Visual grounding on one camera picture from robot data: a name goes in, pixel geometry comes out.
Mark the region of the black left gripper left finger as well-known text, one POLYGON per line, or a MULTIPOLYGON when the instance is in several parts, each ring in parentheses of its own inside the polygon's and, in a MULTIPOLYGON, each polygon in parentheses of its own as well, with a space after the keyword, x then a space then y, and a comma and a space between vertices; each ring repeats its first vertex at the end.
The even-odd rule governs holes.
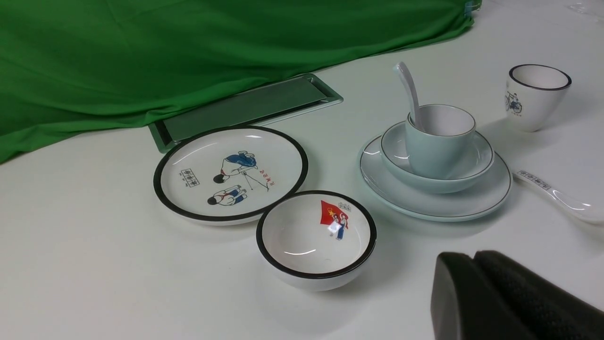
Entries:
POLYGON ((470 256, 436 257, 430 312, 436 340, 522 340, 524 326, 470 256))

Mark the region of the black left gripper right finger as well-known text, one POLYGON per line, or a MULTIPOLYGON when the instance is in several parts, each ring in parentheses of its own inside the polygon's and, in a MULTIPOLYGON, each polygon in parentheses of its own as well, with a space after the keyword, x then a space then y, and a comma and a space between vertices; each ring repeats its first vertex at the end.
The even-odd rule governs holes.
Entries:
POLYGON ((478 251, 474 261, 539 340, 604 338, 602 310, 496 250, 478 251))

